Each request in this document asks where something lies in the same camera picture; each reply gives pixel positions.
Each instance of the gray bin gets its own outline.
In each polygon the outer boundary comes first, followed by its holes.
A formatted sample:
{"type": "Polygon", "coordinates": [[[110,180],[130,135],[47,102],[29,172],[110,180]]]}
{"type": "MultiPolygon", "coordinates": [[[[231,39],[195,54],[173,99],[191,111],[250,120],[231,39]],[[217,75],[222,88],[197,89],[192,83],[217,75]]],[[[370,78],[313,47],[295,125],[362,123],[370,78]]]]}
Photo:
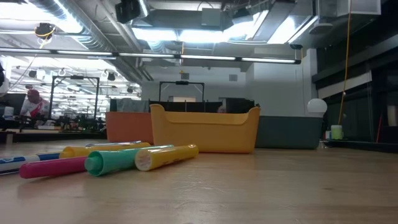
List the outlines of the gray bin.
{"type": "Polygon", "coordinates": [[[256,147],[315,149],[322,134],[322,118],[260,116],[256,147]]]}

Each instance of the wooden table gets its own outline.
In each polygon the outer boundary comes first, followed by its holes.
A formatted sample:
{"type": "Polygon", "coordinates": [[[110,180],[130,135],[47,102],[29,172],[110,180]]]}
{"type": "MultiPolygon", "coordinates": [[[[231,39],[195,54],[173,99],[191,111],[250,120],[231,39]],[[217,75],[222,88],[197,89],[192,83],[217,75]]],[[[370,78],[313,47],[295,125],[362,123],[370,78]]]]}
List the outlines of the wooden table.
{"type": "MultiPolygon", "coordinates": [[[[15,144],[0,157],[89,142],[15,144]]],[[[332,148],[200,154],[104,177],[3,175],[0,223],[396,224],[397,173],[395,154],[332,148]]]]}

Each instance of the computer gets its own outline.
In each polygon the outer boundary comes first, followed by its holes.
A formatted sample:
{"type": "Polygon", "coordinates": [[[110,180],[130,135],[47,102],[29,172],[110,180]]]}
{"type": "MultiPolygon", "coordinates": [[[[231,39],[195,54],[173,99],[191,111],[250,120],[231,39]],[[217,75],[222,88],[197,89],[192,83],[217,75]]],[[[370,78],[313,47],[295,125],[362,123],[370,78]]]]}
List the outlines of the computer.
{"type": "Polygon", "coordinates": [[[14,115],[19,115],[21,113],[25,97],[26,93],[7,93],[3,97],[0,97],[0,107],[10,106],[14,108],[14,115]]]}

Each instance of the marker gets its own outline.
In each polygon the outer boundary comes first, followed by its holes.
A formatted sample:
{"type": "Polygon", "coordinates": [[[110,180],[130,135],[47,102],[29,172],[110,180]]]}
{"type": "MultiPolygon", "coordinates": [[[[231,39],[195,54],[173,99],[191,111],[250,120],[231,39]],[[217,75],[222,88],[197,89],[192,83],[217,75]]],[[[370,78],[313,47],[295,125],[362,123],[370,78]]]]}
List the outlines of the marker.
{"type": "Polygon", "coordinates": [[[118,151],[124,149],[136,149],[139,147],[150,147],[150,144],[147,142],[139,142],[136,144],[118,145],[118,146],[92,146],[92,147],[68,146],[61,152],[60,159],[88,156],[88,154],[91,153],[92,151],[118,151]]]}
{"type": "Polygon", "coordinates": [[[94,151],[88,155],[85,167],[89,174],[96,177],[119,170],[133,169],[136,167],[134,158],[138,151],[142,149],[153,150],[170,147],[173,147],[173,145],[143,147],[120,151],[94,151]]]}
{"type": "Polygon", "coordinates": [[[28,162],[21,166],[19,175],[22,178],[29,179],[35,177],[46,177],[54,175],[65,175],[76,172],[84,172],[84,157],[74,157],[68,159],[54,159],[50,161],[28,162]]]}
{"type": "Polygon", "coordinates": [[[19,168],[28,162],[47,161],[58,159],[61,152],[51,152],[44,154],[36,154],[31,156],[20,156],[0,159],[0,174],[17,172],[19,168]]]}
{"type": "Polygon", "coordinates": [[[135,157],[136,167],[141,171],[156,169],[173,162],[190,159],[199,154],[198,146],[177,146],[165,149],[142,149],[135,157]]]}
{"type": "Polygon", "coordinates": [[[137,143],[140,143],[140,142],[142,142],[142,141],[87,144],[86,147],[92,147],[92,146],[120,146],[120,145],[125,145],[125,144],[137,144],[137,143]]]}

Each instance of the teal marker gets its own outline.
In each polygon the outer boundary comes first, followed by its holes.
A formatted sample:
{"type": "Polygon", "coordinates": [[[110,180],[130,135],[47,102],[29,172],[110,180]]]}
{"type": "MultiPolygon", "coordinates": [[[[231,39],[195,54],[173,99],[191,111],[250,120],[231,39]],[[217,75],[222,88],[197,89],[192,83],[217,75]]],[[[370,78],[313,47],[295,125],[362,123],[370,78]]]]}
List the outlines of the teal marker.
{"type": "Polygon", "coordinates": [[[120,151],[93,151],[85,161],[85,168],[89,174],[96,177],[119,170],[133,169],[136,167],[134,158],[141,149],[163,149],[167,147],[174,146],[151,146],[120,151]]]}

